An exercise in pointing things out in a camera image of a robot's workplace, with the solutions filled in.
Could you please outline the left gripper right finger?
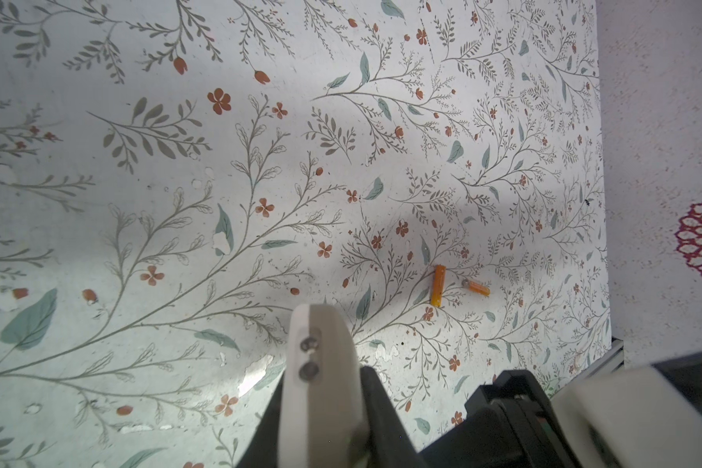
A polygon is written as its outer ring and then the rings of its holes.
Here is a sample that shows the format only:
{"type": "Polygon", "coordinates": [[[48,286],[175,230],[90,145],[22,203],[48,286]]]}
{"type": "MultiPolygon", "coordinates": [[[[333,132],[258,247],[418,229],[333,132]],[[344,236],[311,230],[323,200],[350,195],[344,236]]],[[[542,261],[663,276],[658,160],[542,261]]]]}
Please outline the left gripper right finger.
{"type": "Polygon", "coordinates": [[[370,467],[426,467],[372,367],[360,370],[370,425],[370,467]]]}

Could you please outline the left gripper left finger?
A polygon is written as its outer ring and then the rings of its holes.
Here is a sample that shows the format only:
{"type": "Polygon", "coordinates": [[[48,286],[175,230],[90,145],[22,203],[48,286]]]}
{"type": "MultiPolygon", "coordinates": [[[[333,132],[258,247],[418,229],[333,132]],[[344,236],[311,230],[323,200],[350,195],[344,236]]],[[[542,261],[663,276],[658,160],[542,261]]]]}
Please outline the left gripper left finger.
{"type": "Polygon", "coordinates": [[[251,442],[236,465],[237,468],[276,468],[278,466],[283,383],[284,376],[281,376],[251,442]]]}

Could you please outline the white remote control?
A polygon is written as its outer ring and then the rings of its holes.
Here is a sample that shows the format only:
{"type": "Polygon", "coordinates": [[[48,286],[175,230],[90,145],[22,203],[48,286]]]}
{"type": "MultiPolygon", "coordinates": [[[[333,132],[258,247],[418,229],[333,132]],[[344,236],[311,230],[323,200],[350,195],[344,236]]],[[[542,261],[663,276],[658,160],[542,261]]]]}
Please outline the white remote control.
{"type": "Polygon", "coordinates": [[[281,394],[279,467],[365,467],[370,425],[360,361],[342,314],[302,304],[290,321],[281,394]]]}

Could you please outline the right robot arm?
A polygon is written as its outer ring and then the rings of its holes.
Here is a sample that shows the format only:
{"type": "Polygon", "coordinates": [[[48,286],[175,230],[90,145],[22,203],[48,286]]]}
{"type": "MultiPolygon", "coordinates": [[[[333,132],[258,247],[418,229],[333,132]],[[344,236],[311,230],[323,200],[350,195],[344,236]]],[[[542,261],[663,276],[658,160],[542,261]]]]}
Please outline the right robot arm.
{"type": "Polygon", "coordinates": [[[702,467],[702,352],[573,382],[527,370],[480,386],[421,455],[431,467],[702,467]]]}

